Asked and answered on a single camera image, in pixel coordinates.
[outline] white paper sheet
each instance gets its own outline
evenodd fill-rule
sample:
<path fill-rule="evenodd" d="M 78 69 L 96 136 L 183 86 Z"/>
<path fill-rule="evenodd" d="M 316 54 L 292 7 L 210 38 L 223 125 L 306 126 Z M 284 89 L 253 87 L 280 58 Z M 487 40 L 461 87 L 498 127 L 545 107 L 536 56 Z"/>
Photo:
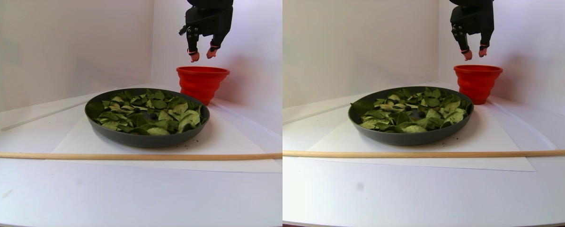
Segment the white paper sheet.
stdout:
<path fill-rule="evenodd" d="M 400 147 L 376 142 L 358 133 L 351 121 L 330 132 L 308 151 L 328 152 L 425 152 L 519 151 L 510 136 L 483 106 L 475 106 L 470 121 L 455 135 L 428 145 Z M 360 164 L 430 166 L 443 168 L 535 171 L 525 157 L 500 158 L 308 158 Z"/>
<path fill-rule="evenodd" d="M 218 115 L 218 108 L 209 107 L 211 118 L 193 139 L 169 148 L 145 149 L 121 145 L 96 134 L 83 117 L 58 145 L 58 154 L 259 154 L 265 153 L 242 132 Z M 244 173 L 282 173 L 282 166 L 272 159 L 232 161 L 133 161 L 133 160 L 49 160 L 80 164 L 141 166 Z"/>

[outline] dark gray pan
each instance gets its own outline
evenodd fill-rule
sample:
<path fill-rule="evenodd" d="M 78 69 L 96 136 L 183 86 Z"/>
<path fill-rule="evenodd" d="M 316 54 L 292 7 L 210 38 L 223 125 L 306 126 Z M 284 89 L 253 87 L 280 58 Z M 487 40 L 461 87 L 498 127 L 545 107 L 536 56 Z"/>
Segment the dark gray pan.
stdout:
<path fill-rule="evenodd" d="M 420 93 L 425 91 L 425 87 L 393 88 L 393 89 L 378 91 L 371 95 L 362 97 L 360 100 L 368 100 L 370 102 L 375 102 L 376 99 L 386 98 L 387 94 L 391 91 L 398 91 L 404 88 L 408 89 L 412 93 Z M 381 132 L 381 131 L 375 131 L 375 130 L 369 130 L 367 128 L 363 128 L 360 126 L 361 123 L 360 115 L 356 114 L 351 107 L 348 110 L 348 116 L 350 117 L 352 123 L 354 123 L 354 126 L 356 127 L 358 132 L 378 142 L 387 143 L 389 145 L 397 145 L 397 146 L 423 145 L 426 143 L 433 143 L 442 140 L 444 138 L 447 138 L 449 136 L 452 136 L 453 134 L 461 130 L 466 125 L 466 123 L 470 121 L 471 113 L 474 111 L 474 105 L 473 105 L 474 103 L 466 95 L 463 95 L 462 93 L 453 91 L 451 89 L 446 89 L 446 88 L 438 88 L 438 89 L 440 89 L 440 91 L 447 91 L 447 93 L 449 94 L 458 95 L 462 99 L 468 100 L 471 103 L 471 107 L 468 110 L 466 110 L 468 116 L 464 118 L 462 121 L 456 123 L 455 125 L 451 125 L 449 127 L 441 128 L 438 130 L 417 132 L 417 133 L 390 133 L 390 132 Z M 416 110 L 413 110 L 413 114 L 411 116 L 419 118 Z"/>
<path fill-rule="evenodd" d="M 146 93 L 146 89 L 147 88 L 130 88 L 130 89 L 118 89 L 116 91 L 108 91 L 106 93 L 102 93 L 102 94 L 94 97 L 93 99 L 88 101 L 88 103 L 90 103 L 90 102 L 100 102 L 102 100 L 109 100 L 110 96 L 112 94 L 120 93 L 122 91 L 129 91 L 134 96 L 142 95 L 142 94 Z M 193 97 L 189 97 L 187 95 L 183 95 L 181 93 L 177 93 L 177 92 L 174 92 L 174 91 L 167 91 L 167 90 L 164 90 L 164 89 L 160 89 L 160 90 L 163 91 L 163 93 L 169 93 L 171 96 L 182 97 L 186 100 L 189 100 L 190 102 L 196 102 L 198 104 L 202 104 L 202 102 L 200 102 L 199 100 L 197 100 Z M 119 132 L 119 131 L 111 130 L 109 128 L 106 128 L 106 127 L 99 125 L 95 121 L 92 121 L 92 119 L 88 116 L 87 105 L 85 105 L 85 115 L 87 115 L 87 118 L 89 119 L 89 122 L 91 123 L 91 126 L 94 129 L 94 132 L 101 134 L 105 138 L 108 138 L 108 139 L 110 139 L 114 142 L 118 142 L 118 143 L 121 143 L 123 145 L 128 145 L 128 146 L 131 146 L 131 147 L 141 147 L 141 148 L 170 147 L 170 146 L 177 145 L 177 144 L 180 144 L 182 142 L 185 142 L 186 140 L 190 140 L 190 139 L 194 138 L 194 136 L 198 135 L 199 132 L 201 132 L 201 130 L 204 128 L 205 124 L 207 124 L 209 122 L 209 116 L 210 116 L 209 115 L 209 109 L 207 108 L 207 106 L 203 105 L 203 107 L 201 108 L 201 115 L 205 118 L 205 123 L 203 123 L 199 127 L 195 128 L 193 130 L 189 130 L 189 131 L 179 133 L 179 134 L 171 134 L 171 135 L 166 135 L 166 136 L 144 136 L 144 135 L 135 135 L 135 134 L 129 134 L 129 133 L 125 133 L 125 132 Z M 144 115 L 145 115 L 146 119 L 149 119 L 149 116 L 148 116 L 147 113 L 144 113 Z"/>

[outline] white table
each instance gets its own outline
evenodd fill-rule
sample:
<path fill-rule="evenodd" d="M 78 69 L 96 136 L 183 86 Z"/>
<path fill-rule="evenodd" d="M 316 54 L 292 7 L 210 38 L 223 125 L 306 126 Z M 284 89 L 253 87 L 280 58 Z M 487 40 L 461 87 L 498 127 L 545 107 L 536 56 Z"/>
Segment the white table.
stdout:
<path fill-rule="evenodd" d="M 158 85 L 139 87 L 163 88 Z M 32 118 L 92 96 L 0 113 Z M 232 111 L 242 106 L 215 100 Z M 1 138 L 0 148 L 50 153 L 83 113 L 49 116 L 49 131 Z M 224 118 L 265 152 L 280 152 L 280 138 L 248 123 L 250 115 Z M 276 227 L 282 217 L 281 173 L 219 173 L 0 158 L 0 225 L 24 227 Z"/>
<path fill-rule="evenodd" d="M 449 84 L 426 84 L 454 88 Z M 362 95 L 285 109 L 285 121 L 348 104 Z M 558 149 L 565 117 L 492 97 L 488 110 L 521 150 Z M 328 113 L 283 127 L 284 149 L 307 150 L 345 121 Z M 345 227 L 515 227 L 565 223 L 565 157 L 534 157 L 536 172 L 324 162 L 285 157 L 284 223 Z"/>

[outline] green leaf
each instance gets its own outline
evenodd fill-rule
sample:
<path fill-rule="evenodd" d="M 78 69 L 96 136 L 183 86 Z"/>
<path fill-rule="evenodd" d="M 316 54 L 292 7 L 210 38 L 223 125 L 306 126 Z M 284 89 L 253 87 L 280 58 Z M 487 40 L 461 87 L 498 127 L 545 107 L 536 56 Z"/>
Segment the green leaf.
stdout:
<path fill-rule="evenodd" d="M 425 87 L 424 96 L 425 97 L 432 97 L 432 91 L 431 91 L 430 88 Z"/>
<path fill-rule="evenodd" d="M 369 110 L 375 109 L 375 107 L 373 106 L 373 103 L 369 102 L 367 100 L 358 100 L 358 101 L 351 104 L 351 108 L 358 115 L 363 115 L 366 112 L 368 112 Z"/>
<path fill-rule="evenodd" d="M 152 104 L 152 100 L 148 100 L 146 102 L 146 106 L 148 106 L 148 108 L 154 108 L 154 105 Z"/>
<path fill-rule="evenodd" d="M 110 121 L 110 122 L 104 123 L 104 124 L 101 125 L 101 126 L 103 126 L 103 127 L 105 127 L 105 128 L 112 129 L 112 130 L 117 130 L 117 129 L 118 129 L 118 122 L 116 122 L 116 121 Z"/>
<path fill-rule="evenodd" d="M 154 99 L 154 93 L 150 89 L 146 89 L 146 98 L 148 100 Z"/>
<path fill-rule="evenodd" d="M 384 112 L 383 110 L 369 110 L 364 115 L 370 115 L 379 119 L 384 119 L 386 117 L 390 117 L 389 112 Z"/>
<path fill-rule="evenodd" d="M 419 119 L 415 123 L 417 125 L 421 126 L 421 127 L 428 128 L 428 125 L 430 125 L 430 118 L 426 117 L 426 118 L 423 118 L 423 119 Z"/>
<path fill-rule="evenodd" d="M 164 130 L 168 129 L 168 120 L 162 120 L 155 122 L 154 125 L 158 126 L 159 128 L 163 128 Z"/>
<path fill-rule="evenodd" d="M 464 119 L 464 113 L 453 112 L 445 119 L 445 122 L 450 122 L 452 124 L 458 123 Z"/>
<path fill-rule="evenodd" d="M 400 125 L 405 122 L 411 122 L 411 118 L 406 114 L 399 114 L 398 118 L 396 118 L 396 125 Z"/>
<path fill-rule="evenodd" d="M 113 112 L 103 112 L 99 115 L 99 117 L 107 117 L 112 121 L 118 121 L 118 117 Z"/>
<path fill-rule="evenodd" d="M 124 93 L 125 93 L 125 96 L 127 97 L 127 99 L 129 99 L 129 100 L 133 99 L 133 94 L 131 94 L 130 91 L 124 91 Z"/>
<path fill-rule="evenodd" d="M 428 112 L 425 113 L 425 117 L 426 118 L 441 118 L 440 113 L 436 112 L 436 110 L 434 110 L 434 109 L 428 110 Z"/>
<path fill-rule="evenodd" d="M 441 118 L 430 118 L 430 122 L 436 126 L 436 127 L 440 127 L 442 126 L 442 124 L 444 123 L 444 120 Z"/>
<path fill-rule="evenodd" d="M 188 103 L 188 110 L 198 110 L 199 108 L 203 107 L 201 104 L 197 104 L 194 102 L 188 102 L 188 100 L 183 99 L 184 103 Z"/>
<path fill-rule="evenodd" d="M 104 112 L 104 105 L 101 102 L 91 102 L 87 104 L 86 112 L 89 117 L 99 117 Z"/>
<path fill-rule="evenodd" d="M 112 101 L 115 101 L 115 102 L 122 102 L 123 99 L 122 99 L 121 97 L 115 96 L 115 97 L 112 98 Z"/>
<path fill-rule="evenodd" d="M 444 122 L 444 123 L 442 124 L 442 126 L 440 126 L 440 128 L 446 128 L 446 127 L 449 127 L 449 126 L 451 126 L 451 125 L 453 125 L 453 123 L 451 123 L 451 122 Z"/>
<path fill-rule="evenodd" d="M 161 110 L 161 112 L 159 113 L 159 121 L 162 120 L 172 120 L 173 117 L 171 117 L 167 112 L 165 112 L 164 110 Z"/>
<path fill-rule="evenodd" d="M 130 133 L 131 131 L 133 131 L 133 127 L 127 127 L 125 125 L 118 125 L 118 128 L 120 128 L 120 130 L 123 130 L 126 133 Z"/>
<path fill-rule="evenodd" d="M 445 111 L 452 113 L 454 112 L 459 106 L 461 105 L 461 101 L 459 102 L 452 102 L 447 104 L 447 106 L 445 106 Z"/>
<path fill-rule="evenodd" d="M 173 109 L 175 106 L 177 106 L 178 104 L 181 104 L 181 98 L 180 97 L 173 97 L 169 103 L 167 104 L 167 108 L 168 109 Z"/>
<path fill-rule="evenodd" d="M 390 125 L 386 123 L 375 123 L 375 127 L 377 127 L 380 131 L 385 131 L 387 128 L 390 128 Z"/>
<path fill-rule="evenodd" d="M 178 131 L 178 133 L 182 133 L 182 132 L 189 131 L 189 130 L 193 130 L 193 129 L 194 129 L 194 127 L 192 127 L 191 124 L 186 123 L 185 125 L 182 125 L 181 122 L 180 122 L 180 123 L 179 123 L 179 131 Z"/>
<path fill-rule="evenodd" d="M 185 111 L 187 111 L 187 110 L 188 110 L 188 103 L 178 104 L 178 105 L 174 106 L 174 108 L 173 108 L 173 112 L 177 113 L 177 114 L 185 113 Z"/>
<path fill-rule="evenodd" d="M 165 135 L 169 135 L 169 132 L 167 130 L 165 130 L 164 128 L 151 128 L 149 130 L 146 130 L 148 132 L 148 134 L 150 134 L 151 136 L 165 136 Z"/>
<path fill-rule="evenodd" d="M 153 123 L 147 123 L 147 124 L 140 126 L 139 128 L 141 128 L 143 130 L 149 130 L 151 128 L 158 128 L 158 127 L 159 127 L 158 125 L 155 125 Z"/>
<path fill-rule="evenodd" d="M 399 125 L 397 125 L 397 126 L 398 126 L 398 128 L 404 129 L 404 128 L 409 127 L 409 126 L 412 126 L 412 125 L 417 125 L 417 123 L 414 123 L 414 122 L 403 122 L 403 123 L 401 123 L 401 124 L 399 124 Z"/>
<path fill-rule="evenodd" d="M 154 108 L 157 108 L 157 109 L 167 108 L 167 103 L 163 100 L 153 100 L 152 105 L 154 106 Z"/>
<path fill-rule="evenodd" d="M 390 127 L 386 128 L 386 132 L 389 132 L 389 133 L 404 133 L 404 131 L 401 128 L 398 128 L 397 126 L 390 126 Z"/>
<path fill-rule="evenodd" d="M 394 106 L 388 104 L 381 104 L 380 108 L 382 110 L 385 110 L 386 112 L 398 112 L 398 110 L 395 109 Z"/>
<path fill-rule="evenodd" d="M 373 128 L 376 127 L 375 126 L 376 123 L 377 123 L 376 121 L 367 121 L 367 122 L 361 123 L 360 126 L 363 127 L 363 128 L 367 128 L 367 129 L 372 130 Z"/>
<path fill-rule="evenodd" d="M 442 94 L 440 93 L 440 89 L 436 88 L 434 91 L 432 91 L 432 97 L 438 99 Z"/>
<path fill-rule="evenodd" d="M 150 133 L 148 133 L 147 130 L 142 129 L 142 128 L 134 128 L 133 130 L 129 131 L 129 133 L 130 134 L 144 135 L 144 136 L 150 135 Z"/>
<path fill-rule="evenodd" d="M 406 88 L 402 89 L 402 94 L 403 94 L 404 97 L 406 97 L 406 98 L 411 97 L 411 91 L 409 91 L 409 90 L 406 89 Z"/>
<path fill-rule="evenodd" d="M 421 127 L 419 125 L 411 125 L 409 127 L 403 128 L 402 129 L 404 132 L 406 133 L 417 133 L 417 132 L 426 132 L 428 130 L 426 130 L 424 127 Z"/>
<path fill-rule="evenodd" d="M 377 99 L 375 102 L 373 102 L 373 106 L 377 107 L 383 104 L 385 101 L 386 101 L 385 99 Z"/>
<path fill-rule="evenodd" d="M 134 109 L 135 109 L 135 108 L 138 108 L 138 109 L 140 109 L 140 110 L 148 110 L 148 108 L 143 107 L 143 106 L 135 106 L 135 105 L 134 105 L 133 108 L 134 108 Z"/>
<path fill-rule="evenodd" d="M 390 95 L 390 96 L 388 96 L 388 99 L 400 101 L 400 97 L 398 97 L 398 95 Z"/>
<path fill-rule="evenodd" d="M 148 121 L 144 117 L 144 114 L 142 113 L 130 114 L 127 116 L 127 118 L 129 118 L 129 120 L 133 123 L 133 125 L 135 125 L 135 127 L 140 127 L 148 123 Z"/>
<path fill-rule="evenodd" d="M 187 110 L 185 113 L 189 114 L 186 117 L 189 117 L 190 123 L 192 124 L 192 127 L 196 127 L 196 125 L 198 125 L 198 123 L 200 123 L 201 117 L 198 114 L 198 112 L 195 112 L 194 110 Z"/>
<path fill-rule="evenodd" d="M 424 99 L 429 107 L 437 107 L 440 106 L 440 101 L 435 98 L 427 98 Z"/>
<path fill-rule="evenodd" d="M 154 93 L 154 98 L 153 98 L 153 99 L 164 100 L 164 99 L 165 99 L 165 94 L 163 94 L 163 91 L 158 90 L 157 92 Z"/>

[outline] wooden dowel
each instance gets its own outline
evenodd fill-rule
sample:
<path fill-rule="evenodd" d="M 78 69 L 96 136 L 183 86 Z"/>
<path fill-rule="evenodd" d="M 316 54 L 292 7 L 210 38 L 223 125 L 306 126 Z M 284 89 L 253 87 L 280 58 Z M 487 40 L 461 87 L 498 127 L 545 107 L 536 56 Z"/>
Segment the wooden dowel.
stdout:
<path fill-rule="evenodd" d="M 260 160 L 279 159 L 283 157 L 283 154 L 41 154 L 0 152 L 0 157 L 65 160 Z"/>
<path fill-rule="evenodd" d="M 292 157 L 341 158 L 430 158 L 430 157 L 543 157 L 565 156 L 565 149 L 550 151 L 495 151 L 495 152 L 315 152 L 283 151 Z"/>

